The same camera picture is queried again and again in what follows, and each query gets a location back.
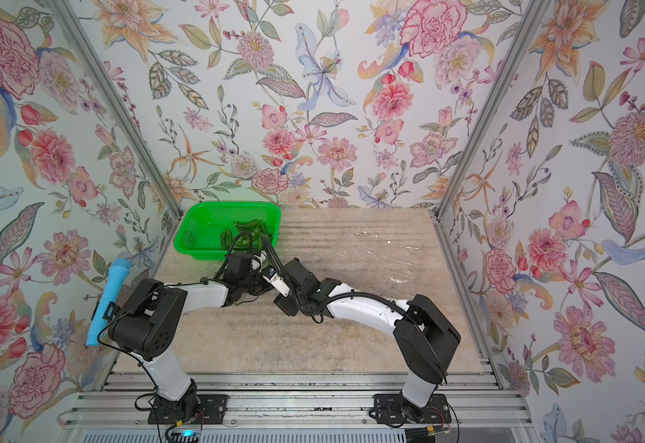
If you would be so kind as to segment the green peppers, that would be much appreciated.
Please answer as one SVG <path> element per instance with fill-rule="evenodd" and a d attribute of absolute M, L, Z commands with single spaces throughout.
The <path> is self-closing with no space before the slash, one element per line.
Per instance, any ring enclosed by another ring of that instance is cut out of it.
<path fill-rule="evenodd" d="M 263 238 L 273 239 L 267 225 L 258 219 L 235 221 L 233 228 L 226 228 L 220 234 L 222 249 L 249 250 L 263 249 Z"/>

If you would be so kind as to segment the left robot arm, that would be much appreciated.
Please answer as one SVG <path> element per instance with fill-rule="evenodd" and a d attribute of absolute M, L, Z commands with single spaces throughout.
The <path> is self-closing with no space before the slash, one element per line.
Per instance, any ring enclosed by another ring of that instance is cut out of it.
<path fill-rule="evenodd" d="M 135 358 L 154 384 L 152 421 L 185 423 L 205 411 L 195 381 L 171 348 L 180 320 L 204 308 L 228 308 L 243 295 L 270 289 L 263 280 L 265 254 L 235 251 L 213 279 L 196 284 L 143 280 L 119 313 L 108 321 L 107 335 L 121 352 Z"/>

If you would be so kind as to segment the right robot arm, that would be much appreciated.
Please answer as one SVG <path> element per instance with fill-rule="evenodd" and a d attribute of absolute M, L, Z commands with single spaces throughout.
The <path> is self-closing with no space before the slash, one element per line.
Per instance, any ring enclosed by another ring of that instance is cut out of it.
<path fill-rule="evenodd" d="M 408 417 L 417 420 L 446 382 L 461 335 L 429 297 L 397 300 L 336 279 L 320 281 L 296 258 L 266 268 L 263 278 L 278 291 L 274 303 L 289 317 L 349 320 L 394 338 L 409 369 L 400 393 L 400 408 Z"/>

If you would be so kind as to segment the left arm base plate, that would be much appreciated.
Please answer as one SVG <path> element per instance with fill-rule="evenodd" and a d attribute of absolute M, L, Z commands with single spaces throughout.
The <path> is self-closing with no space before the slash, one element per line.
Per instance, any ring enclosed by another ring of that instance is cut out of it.
<path fill-rule="evenodd" d="M 156 396 L 154 411 L 149 412 L 149 425 L 182 424 L 222 425 L 228 406 L 228 395 L 197 394 L 183 397 L 179 401 L 170 401 Z"/>

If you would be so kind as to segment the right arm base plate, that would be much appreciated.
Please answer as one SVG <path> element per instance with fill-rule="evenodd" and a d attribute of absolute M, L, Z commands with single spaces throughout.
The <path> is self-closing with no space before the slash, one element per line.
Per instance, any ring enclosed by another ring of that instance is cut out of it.
<path fill-rule="evenodd" d="M 446 396 L 434 394 L 429 402 L 419 407 L 401 394 L 376 394 L 368 416 L 378 425 L 401 427 L 404 425 L 450 425 L 453 417 Z"/>

